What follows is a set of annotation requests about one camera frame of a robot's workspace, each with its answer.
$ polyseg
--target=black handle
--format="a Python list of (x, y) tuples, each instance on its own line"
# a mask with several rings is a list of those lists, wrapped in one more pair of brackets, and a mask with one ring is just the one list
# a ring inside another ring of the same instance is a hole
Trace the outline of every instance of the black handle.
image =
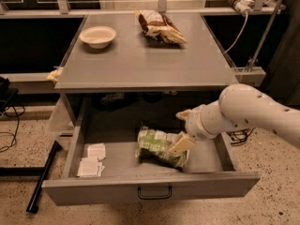
[(160, 199), (169, 199), (172, 196), (172, 187), (169, 187), (169, 193), (163, 196), (143, 196), (142, 189), (138, 187), (138, 196), (142, 200), (160, 200)]

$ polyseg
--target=white bowl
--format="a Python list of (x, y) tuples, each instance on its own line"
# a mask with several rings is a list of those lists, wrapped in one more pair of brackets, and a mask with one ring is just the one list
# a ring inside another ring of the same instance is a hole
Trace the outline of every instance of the white bowl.
[(81, 32), (79, 38), (93, 49), (104, 49), (110, 45), (116, 32), (108, 26), (94, 26)]

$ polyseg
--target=floor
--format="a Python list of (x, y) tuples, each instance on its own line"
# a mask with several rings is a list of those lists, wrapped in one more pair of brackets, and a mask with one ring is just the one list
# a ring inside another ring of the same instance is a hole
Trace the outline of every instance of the floor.
[[(48, 130), (53, 106), (25, 109), (18, 143), (0, 154), (1, 167), (43, 166), (47, 159), (54, 141)], [(16, 118), (3, 116), (0, 131), (14, 132), (16, 124)], [(10, 140), (2, 137), (1, 146)], [(245, 145), (235, 146), (233, 151), (242, 172), (261, 176), (244, 198), (56, 206), (42, 192), (37, 214), (28, 214), (25, 211), (37, 181), (3, 180), (0, 224), (299, 224), (300, 151), (257, 128)], [(58, 152), (49, 179), (59, 179), (66, 156), (67, 151)]]

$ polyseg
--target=white device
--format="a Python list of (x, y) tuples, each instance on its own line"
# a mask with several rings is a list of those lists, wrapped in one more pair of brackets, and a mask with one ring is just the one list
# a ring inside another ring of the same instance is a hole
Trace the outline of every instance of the white device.
[(300, 111), (245, 84), (230, 85), (219, 100), (176, 116), (186, 121), (187, 134), (196, 140), (214, 139), (221, 132), (263, 128), (300, 148)]

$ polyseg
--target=drawer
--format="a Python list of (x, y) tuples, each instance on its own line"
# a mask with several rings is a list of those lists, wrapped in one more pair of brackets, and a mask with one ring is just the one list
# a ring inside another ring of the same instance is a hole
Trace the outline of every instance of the drawer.
[[(98, 106), (99, 98), (86, 97), (61, 179), (44, 181), (43, 189), (57, 205), (245, 196), (260, 177), (255, 172), (240, 171), (226, 134), (197, 142), (189, 151), (183, 171), (135, 156), (142, 124), (179, 132), (184, 129), (184, 123), (175, 114), (204, 102), (207, 100), (197, 92), (181, 92), (153, 100), (137, 93), (126, 104), (103, 108)], [(76, 176), (86, 143), (105, 143), (105, 169), (101, 177)]]

